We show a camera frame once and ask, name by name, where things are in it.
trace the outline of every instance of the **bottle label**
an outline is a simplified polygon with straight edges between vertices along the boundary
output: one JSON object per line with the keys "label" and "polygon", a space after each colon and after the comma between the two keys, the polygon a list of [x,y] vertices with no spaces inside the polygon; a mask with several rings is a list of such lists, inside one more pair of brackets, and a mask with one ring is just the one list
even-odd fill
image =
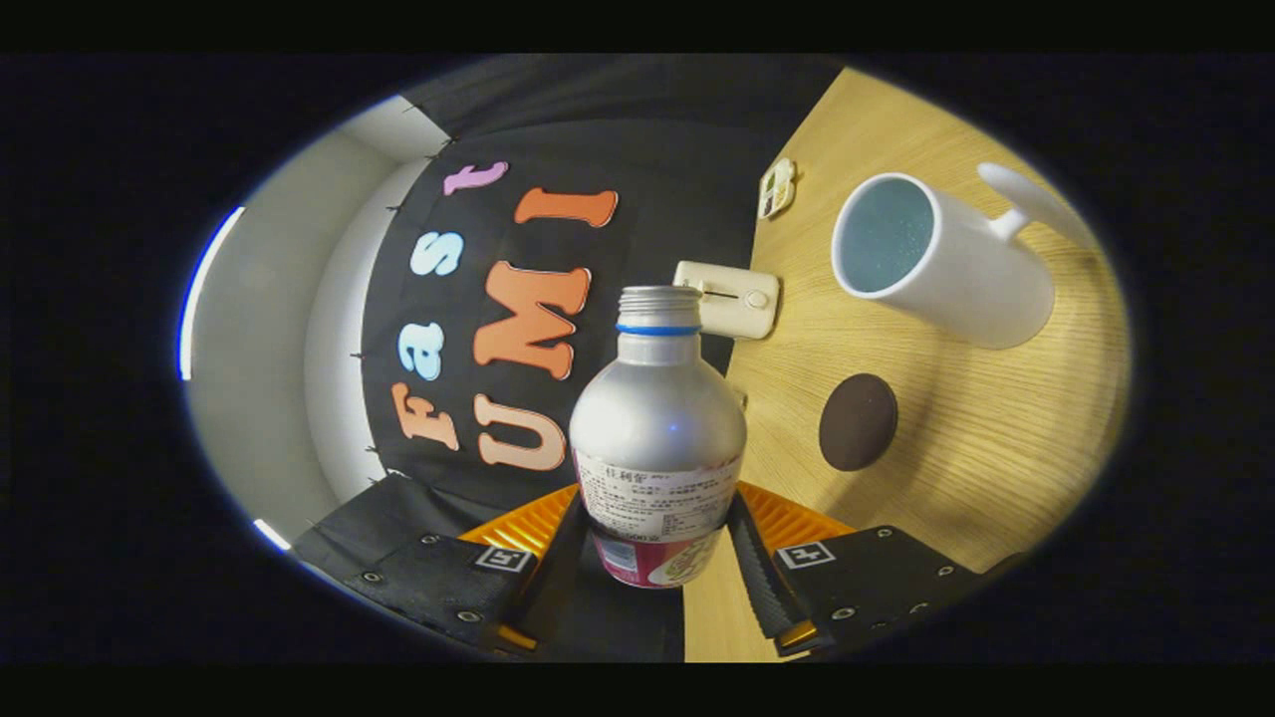
{"label": "bottle label", "polygon": [[725,528],[677,542],[636,542],[592,531],[602,566],[617,580],[639,588],[676,588],[708,568]]}
{"label": "bottle label", "polygon": [[695,471],[635,471],[575,453],[584,506],[611,533],[640,542],[694,540],[722,527],[742,455]]}

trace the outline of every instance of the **wall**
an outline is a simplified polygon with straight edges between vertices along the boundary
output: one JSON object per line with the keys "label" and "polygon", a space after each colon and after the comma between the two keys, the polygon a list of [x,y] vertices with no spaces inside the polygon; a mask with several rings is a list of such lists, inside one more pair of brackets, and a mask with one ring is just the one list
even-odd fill
{"label": "wall", "polygon": [[425,171],[427,159],[400,166],[354,216],[319,283],[306,333],[305,395],[319,463],[337,500],[344,503],[385,475],[372,445],[363,408],[363,378],[357,353],[363,301],[372,263],[397,207]]}
{"label": "wall", "polygon": [[[245,204],[199,299],[191,417],[217,475],[284,540],[339,504],[306,413],[311,306],[333,249],[397,170],[347,133],[317,140]],[[361,411],[357,418],[366,422]]]}
{"label": "wall", "polygon": [[349,120],[342,131],[402,163],[433,154],[448,139],[446,133],[400,94]]}

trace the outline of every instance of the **aluminum bottle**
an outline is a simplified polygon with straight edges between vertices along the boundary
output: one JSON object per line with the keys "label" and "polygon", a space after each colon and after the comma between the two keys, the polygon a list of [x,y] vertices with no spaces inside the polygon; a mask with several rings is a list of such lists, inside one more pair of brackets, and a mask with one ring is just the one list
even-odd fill
{"label": "aluminum bottle", "polygon": [[602,564],[672,588],[708,565],[747,435],[725,379],[700,357],[700,292],[626,287],[618,351],[571,413],[571,455]]}

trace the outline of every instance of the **wooden table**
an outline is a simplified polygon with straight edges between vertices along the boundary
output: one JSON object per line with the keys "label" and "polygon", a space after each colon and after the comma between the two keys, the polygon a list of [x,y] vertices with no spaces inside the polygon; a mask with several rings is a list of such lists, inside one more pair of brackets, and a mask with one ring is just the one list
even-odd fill
{"label": "wooden table", "polygon": [[[1031,549],[1089,490],[1125,418],[1131,346],[1107,258],[1029,225],[1020,237],[1054,277],[1053,315],[1021,346],[978,348],[838,286],[829,253],[841,204],[867,177],[899,171],[997,217],[1009,203],[978,177],[984,161],[1057,190],[974,126],[849,69],[780,157],[797,165],[794,199],[757,223],[751,267],[782,282],[775,329],[737,342],[727,373],[748,397],[742,480],[854,527],[896,524],[975,572]],[[875,464],[841,472],[820,453],[819,422],[858,373],[890,384],[899,425]],[[729,540],[685,601],[687,662],[779,661]]]}

